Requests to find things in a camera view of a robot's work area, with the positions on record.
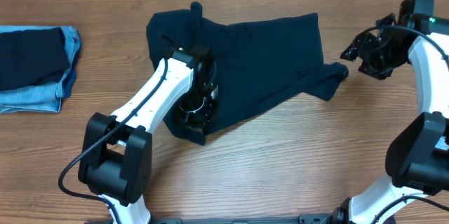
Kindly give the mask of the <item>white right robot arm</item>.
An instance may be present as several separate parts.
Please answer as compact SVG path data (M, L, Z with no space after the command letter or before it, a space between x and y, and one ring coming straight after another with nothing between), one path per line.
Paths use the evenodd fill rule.
M301 215L300 223L394 223L413 201L446 210L430 198L448 190L448 20L434 16L434 0L404 0L399 14L377 20L341 53L360 58L359 71L378 80L410 64L417 117L390 144L385 172L332 214Z

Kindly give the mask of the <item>dark navy t-shirt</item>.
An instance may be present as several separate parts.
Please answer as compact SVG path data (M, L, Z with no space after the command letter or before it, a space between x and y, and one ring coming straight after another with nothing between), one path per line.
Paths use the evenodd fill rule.
M348 77L343 64L323 61L317 13L221 25L203 16L202 5L153 14L146 28L149 56L157 66L174 47L209 48L216 62L217 109L203 133L164 117L177 138L204 145L206 136L257 116L297 95L330 100Z

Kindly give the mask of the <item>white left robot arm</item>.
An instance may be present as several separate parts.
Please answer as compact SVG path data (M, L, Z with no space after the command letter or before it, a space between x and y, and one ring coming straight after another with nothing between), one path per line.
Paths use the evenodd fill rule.
M209 48L171 48L125 105L89 119L79 180L107 205L110 223L150 222L143 193L151 175L152 135L170 117L182 130L202 136L214 119L216 73Z

